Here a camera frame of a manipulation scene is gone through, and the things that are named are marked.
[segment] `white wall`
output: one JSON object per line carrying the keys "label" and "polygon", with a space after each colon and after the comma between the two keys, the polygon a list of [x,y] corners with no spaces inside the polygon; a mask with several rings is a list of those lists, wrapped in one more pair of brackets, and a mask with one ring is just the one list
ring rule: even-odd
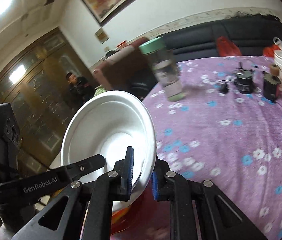
{"label": "white wall", "polygon": [[111,19],[103,29],[109,40],[101,44],[94,34],[100,28],[81,0],[69,0],[60,28],[83,62],[90,67],[109,46],[192,14],[233,7],[259,7],[282,11],[280,0],[136,0]]}

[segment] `person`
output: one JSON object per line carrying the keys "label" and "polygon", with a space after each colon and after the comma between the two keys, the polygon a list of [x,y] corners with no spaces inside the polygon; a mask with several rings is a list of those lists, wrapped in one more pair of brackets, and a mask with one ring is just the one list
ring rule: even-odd
{"label": "person", "polygon": [[94,88],[85,77],[77,77],[72,72],[66,75],[69,82],[69,90],[72,95],[79,97],[84,104],[94,96]]}

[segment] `small black object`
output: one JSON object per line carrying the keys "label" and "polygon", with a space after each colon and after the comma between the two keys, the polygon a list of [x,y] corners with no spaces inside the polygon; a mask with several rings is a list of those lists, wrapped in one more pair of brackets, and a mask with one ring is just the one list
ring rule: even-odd
{"label": "small black object", "polygon": [[234,81],[234,84],[241,94],[248,95],[253,92],[253,73],[253,69],[240,69],[236,72],[236,80]]}
{"label": "small black object", "polygon": [[227,94],[228,93],[228,84],[224,83],[221,85],[221,87],[219,88],[219,92],[222,94]]}
{"label": "small black object", "polygon": [[279,96],[281,80],[265,71],[263,71],[263,75],[263,95],[266,99],[275,103]]}

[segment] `metal bolt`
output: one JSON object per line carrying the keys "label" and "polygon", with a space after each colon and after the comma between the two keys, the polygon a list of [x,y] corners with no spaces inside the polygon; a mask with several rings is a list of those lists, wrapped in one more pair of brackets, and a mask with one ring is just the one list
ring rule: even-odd
{"label": "metal bolt", "polygon": [[165,175],[169,178],[173,178],[176,176],[176,173],[174,171],[167,171]]}
{"label": "metal bolt", "polygon": [[72,188],[80,187],[80,185],[81,185],[81,183],[80,183],[79,181],[77,181],[77,180],[71,182],[71,184],[70,184],[70,186],[71,186]]}
{"label": "metal bolt", "polygon": [[118,173],[116,171],[109,171],[108,176],[110,178],[114,178],[114,177],[118,176]]}
{"label": "metal bolt", "polygon": [[212,187],[213,182],[207,179],[207,180],[203,181],[203,185],[206,186],[206,187]]}

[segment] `table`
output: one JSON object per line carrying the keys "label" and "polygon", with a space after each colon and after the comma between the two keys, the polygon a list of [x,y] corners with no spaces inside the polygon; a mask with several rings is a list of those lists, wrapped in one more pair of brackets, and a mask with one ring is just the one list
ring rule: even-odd
{"label": "table", "polygon": [[[231,83],[218,93],[218,80],[259,66],[266,57],[205,58],[180,62],[187,96],[169,102],[158,84],[143,103],[154,122],[159,159],[186,179],[211,179],[268,239],[282,237],[282,97],[274,104],[262,95],[262,76],[251,95]],[[111,239],[169,239],[169,203],[147,195],[139,223]]]}

